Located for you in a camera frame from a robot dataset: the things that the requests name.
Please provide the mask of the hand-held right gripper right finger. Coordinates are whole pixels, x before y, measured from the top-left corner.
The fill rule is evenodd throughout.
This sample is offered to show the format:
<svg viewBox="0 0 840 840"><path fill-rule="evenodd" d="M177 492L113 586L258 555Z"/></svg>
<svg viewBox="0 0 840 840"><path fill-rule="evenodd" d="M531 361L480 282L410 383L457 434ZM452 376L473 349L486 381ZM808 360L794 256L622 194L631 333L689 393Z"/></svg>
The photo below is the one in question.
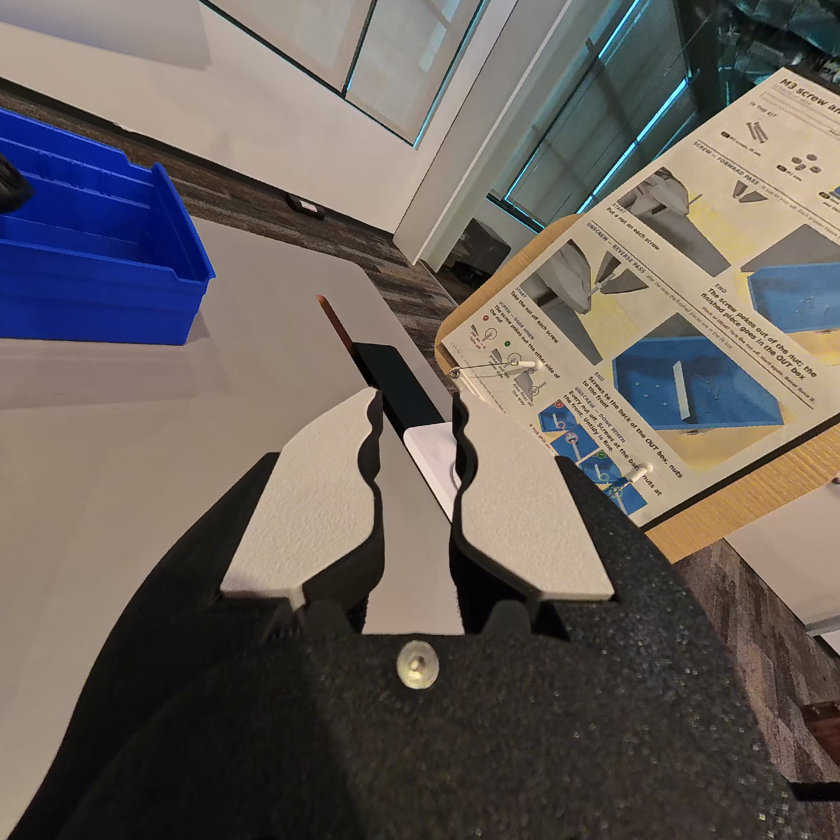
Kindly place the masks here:
<svg viewBox="0 0 840 840"><path fill-rule="evenodd" d="M455 472L450 574L466 634L480 634L511 602L530 628L553 602L615 595L559 458L471 392L453 403Z"/></svg>

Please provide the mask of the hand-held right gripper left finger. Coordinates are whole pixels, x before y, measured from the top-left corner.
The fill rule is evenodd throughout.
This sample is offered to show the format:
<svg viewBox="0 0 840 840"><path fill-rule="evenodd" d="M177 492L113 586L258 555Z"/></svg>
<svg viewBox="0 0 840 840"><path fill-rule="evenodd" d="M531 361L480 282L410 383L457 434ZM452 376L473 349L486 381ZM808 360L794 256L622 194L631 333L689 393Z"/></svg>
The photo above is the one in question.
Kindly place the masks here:
<svg viewBox="0 0 840 840"><path fill-rule="evenodd" d="M334 612L352 634L385 569L383 397L365 387L299 431L279 452L220 592L281 599L294 614Z"/></svg>

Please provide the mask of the blue plastic bin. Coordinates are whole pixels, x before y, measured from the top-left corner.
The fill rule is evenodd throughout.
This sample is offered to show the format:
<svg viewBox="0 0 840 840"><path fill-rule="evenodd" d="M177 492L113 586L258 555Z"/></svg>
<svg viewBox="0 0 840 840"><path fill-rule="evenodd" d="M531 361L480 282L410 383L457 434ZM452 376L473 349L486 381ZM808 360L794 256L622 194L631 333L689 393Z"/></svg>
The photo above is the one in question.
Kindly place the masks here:
<svg viewBox="0 0 840 840"><path fill-rule="evenodd" d="M2 109L1 334L183 345L215 271L163 165Z"/></svg>

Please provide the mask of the black table inlay panel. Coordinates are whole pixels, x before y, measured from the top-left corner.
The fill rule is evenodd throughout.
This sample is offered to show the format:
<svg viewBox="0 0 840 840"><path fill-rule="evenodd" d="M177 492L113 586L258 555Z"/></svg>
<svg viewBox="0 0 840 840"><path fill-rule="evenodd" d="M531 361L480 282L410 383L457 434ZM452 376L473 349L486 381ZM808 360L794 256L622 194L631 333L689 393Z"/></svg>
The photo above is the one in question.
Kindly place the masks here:
<svg viewBox="0 0 840 840"><path fill-rule="evenodd" d="M400 438L410 428L444 422L397 348L352 343L350 353L367 384L382 392L384 413Z"/></svg>

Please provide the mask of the instruction sheet on stand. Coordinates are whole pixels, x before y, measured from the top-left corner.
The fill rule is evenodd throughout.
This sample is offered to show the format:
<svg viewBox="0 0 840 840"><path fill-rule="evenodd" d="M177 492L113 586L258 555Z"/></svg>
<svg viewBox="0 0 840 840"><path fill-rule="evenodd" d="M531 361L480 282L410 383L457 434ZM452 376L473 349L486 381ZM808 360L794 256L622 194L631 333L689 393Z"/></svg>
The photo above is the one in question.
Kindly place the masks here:
<svg viewBox="0 0 840 840"><path fill-rule="evenodd" d="M442 372L448 375L455 366L454 358L444 348L445 338L470 320L510 281L530 269L532 263L582 217L582 214L572 214L546 227L447 316L434 341L435 358ZM711 488L706 495L693 497L683 506L646 524L642 531L670 562L676 563L823 487L839 469L838 425L838 416L816 425L807 434Z"/></svg>

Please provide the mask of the white low cabinet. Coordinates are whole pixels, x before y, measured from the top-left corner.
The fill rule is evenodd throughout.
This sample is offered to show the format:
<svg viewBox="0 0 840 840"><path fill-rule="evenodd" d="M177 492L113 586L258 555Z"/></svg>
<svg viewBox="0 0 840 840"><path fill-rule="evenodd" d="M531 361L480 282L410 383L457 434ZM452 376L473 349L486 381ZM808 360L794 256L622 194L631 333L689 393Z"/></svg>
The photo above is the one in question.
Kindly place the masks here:
<svg viewBox="0 0 840 840"><path fill-rule="evenodd" d="M838 650L838 479L740 528L726 541L808 634Z"/></svg>

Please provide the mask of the printed instruction sheet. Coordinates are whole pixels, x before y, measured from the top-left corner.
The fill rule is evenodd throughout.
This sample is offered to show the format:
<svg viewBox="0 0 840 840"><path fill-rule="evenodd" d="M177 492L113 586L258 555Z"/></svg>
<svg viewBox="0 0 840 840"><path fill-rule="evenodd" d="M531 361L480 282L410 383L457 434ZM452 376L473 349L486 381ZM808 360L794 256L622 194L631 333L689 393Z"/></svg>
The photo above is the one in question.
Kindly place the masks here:
<svg viewBox="0 0 840 840"><path fill-rule="evenodd" d="M636 525L838 416L838 85L790 68L585 212L443 341Z"/></svg>

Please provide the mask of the dark box behind glass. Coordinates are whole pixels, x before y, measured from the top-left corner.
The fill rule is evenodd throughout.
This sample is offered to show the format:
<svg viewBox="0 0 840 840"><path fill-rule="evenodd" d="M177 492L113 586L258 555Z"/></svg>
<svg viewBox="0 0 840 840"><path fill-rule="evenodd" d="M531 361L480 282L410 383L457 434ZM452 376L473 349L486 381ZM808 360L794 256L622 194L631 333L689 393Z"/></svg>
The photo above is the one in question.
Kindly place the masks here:
<svg viewBox="0 0 840 840"><path fill-rule="evenodd" d="M453 247L448 261L461 281L478 288L505 263L511 252L507 242L477 219L471 219Z"/></svg>

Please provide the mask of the frosted glass window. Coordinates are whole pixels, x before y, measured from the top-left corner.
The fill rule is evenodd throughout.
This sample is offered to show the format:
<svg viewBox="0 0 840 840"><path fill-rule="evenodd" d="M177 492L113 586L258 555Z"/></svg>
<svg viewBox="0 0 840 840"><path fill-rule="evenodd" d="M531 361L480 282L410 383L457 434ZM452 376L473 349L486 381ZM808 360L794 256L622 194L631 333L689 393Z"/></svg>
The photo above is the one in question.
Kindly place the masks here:
<svg viewBox="0 0 840 840"><path fill-rule="evenodd" d="M487 2L211 1L204 5L417 146Z"/></svg>

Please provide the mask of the brown wooden table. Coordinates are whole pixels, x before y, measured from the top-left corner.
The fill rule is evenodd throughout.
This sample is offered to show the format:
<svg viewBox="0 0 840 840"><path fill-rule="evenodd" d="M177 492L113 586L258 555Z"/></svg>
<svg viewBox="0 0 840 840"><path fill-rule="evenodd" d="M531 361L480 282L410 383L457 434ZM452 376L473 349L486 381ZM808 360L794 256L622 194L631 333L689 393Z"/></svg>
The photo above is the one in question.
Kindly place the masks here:
<svg viewBox="0 0 840 840"><path fill-rule="evenodd" d="M801 707L805 725L824 752L839 767L838 700ZM839 782L793 783L791 789L799 802L839 803Z"/></svg>

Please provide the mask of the glass partition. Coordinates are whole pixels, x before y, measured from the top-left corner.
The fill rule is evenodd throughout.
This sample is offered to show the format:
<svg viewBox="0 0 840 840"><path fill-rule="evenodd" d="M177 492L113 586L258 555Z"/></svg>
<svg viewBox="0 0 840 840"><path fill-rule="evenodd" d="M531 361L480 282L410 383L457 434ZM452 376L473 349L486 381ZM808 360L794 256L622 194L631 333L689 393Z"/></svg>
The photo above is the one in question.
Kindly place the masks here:
<svg viewBox="0 0 840 840"><path fill-rule="evenodd" d="M538 233L783 67L837 84L838 50L838 1L610 2L488 198Z"/></svg>

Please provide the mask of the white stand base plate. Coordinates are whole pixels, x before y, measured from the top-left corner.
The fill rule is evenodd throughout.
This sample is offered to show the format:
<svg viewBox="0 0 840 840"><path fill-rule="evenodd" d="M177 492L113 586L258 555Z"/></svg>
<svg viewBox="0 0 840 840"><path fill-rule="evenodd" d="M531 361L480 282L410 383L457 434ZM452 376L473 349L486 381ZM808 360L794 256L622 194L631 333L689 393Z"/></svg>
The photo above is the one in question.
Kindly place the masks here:
<svg viewBox="0 0 840 840"><path fill-rule="evenodd" d="M409 427L403 443L437 503L452 520L461 479L456 471L457 444L451 423Z"/></svg>

